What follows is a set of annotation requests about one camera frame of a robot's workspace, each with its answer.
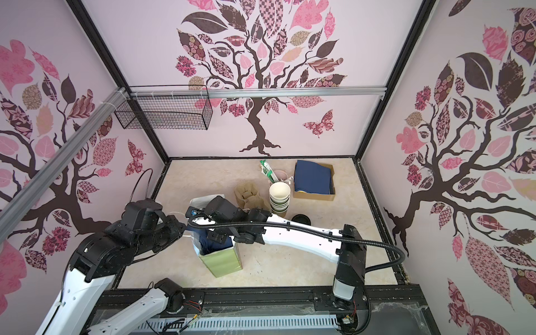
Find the single blue napkin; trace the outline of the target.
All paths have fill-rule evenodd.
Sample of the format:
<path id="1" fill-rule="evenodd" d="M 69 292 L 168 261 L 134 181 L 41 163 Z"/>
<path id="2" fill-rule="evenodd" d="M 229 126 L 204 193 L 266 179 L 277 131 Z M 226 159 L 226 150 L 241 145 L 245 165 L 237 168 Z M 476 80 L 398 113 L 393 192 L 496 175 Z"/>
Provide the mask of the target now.
<path id="1" fill-rule="evenodd" d="M 207 236 L 200 236 L 198 241 L 200 244 L 200 255 L 209 255 L 233 247 L 233 242 L 230 237 L 228 237 L 223 244 L 209 240 Z"/>

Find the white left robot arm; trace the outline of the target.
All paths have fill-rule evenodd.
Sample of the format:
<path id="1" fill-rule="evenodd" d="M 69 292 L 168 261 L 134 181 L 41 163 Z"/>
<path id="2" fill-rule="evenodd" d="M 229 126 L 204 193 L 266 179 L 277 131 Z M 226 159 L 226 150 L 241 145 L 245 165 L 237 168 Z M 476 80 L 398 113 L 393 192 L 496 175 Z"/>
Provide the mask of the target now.
<path id="1" fill-rule="evenodd" d="M 96 303 L 121 270 L 148 251 L 165 250 L 185 230 L 185 224 L 164 214 L 162 206 L 151 199 L 128 203 L 119 221 L 91 234 L 76 248 L 38 334 L 129 334 L 156 315 L 181 311 L 182 287 L 163 279 L 111 318 L 86 326 Z"/>

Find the white paper takeout bag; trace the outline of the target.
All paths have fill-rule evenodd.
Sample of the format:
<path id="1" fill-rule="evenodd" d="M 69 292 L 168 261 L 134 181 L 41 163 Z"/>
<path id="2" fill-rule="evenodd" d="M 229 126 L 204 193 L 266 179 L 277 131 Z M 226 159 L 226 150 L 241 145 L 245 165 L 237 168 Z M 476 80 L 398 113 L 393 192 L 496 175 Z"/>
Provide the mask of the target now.
<path id="1" fill-rule="evenodd" d="M 200 198 L 194 198 L 190 202 L 189 206 L 204 210 L 212 200 L 219 198 L 221 198 L 221 200 L 217 201 L 216 204 L 222 204 L 223 209 L 227 212 L 229 212 L 230 210 L 236 212 L 238 210 L 238 207 L 234 206 L 233 203 L 226 200 L 225 196 L 221 194 L 207 195 Z M 196 255 L 203 262 L 206 268 L 208 268 L 208 270 L 214 275 L 214 277 L 220 278 L 243 269 L 240 260 L 240 254 L 238 252 L 237 245 L 234 242 L 232 248 L 228 248 L 223 251 L 217 251 L 209 255 L 200 255 L 200 244 L 198 239 L 200 236 L 207 236 L 207 232 L 209 230 L 191 228 L 190 226 L 187 227 L 187 230 L 191 232 L 191 236 L 193 238 L 193 247 Z"/>

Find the black cup lid stack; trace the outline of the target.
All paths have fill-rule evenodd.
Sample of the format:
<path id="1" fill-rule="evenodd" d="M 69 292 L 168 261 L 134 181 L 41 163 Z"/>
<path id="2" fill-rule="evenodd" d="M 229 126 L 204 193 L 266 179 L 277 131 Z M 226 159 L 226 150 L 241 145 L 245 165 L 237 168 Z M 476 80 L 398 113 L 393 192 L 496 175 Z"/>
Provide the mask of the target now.
<path id="1" fill-rule="evenodd" d="M 292 218 L 292 221 L 296 222 L 296 223 L 304 224 L 304 225 L 307 225 L 307 226 L 311 225 L 311 219 L 305 214 L 296 214 L 296 215 L 294 215 L 293 218 Z"/>

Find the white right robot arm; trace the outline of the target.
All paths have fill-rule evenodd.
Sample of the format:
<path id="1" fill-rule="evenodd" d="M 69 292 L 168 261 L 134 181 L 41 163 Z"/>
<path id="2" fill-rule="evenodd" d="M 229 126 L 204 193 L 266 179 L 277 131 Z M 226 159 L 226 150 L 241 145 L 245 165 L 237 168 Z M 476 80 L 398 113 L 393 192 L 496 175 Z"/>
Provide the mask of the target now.
<path id="1" fill-rule="evenodd" d="M 306 251 L 336 264 L 332 296 L 354 300 L 364 285 L 367 246 L 354 226 L 315 228 L 264 209 L 240 209 L 217 196 L 191 219 L 209 230 L 209 238 L 232 237 L 242 244 L 269 244 Z"/>

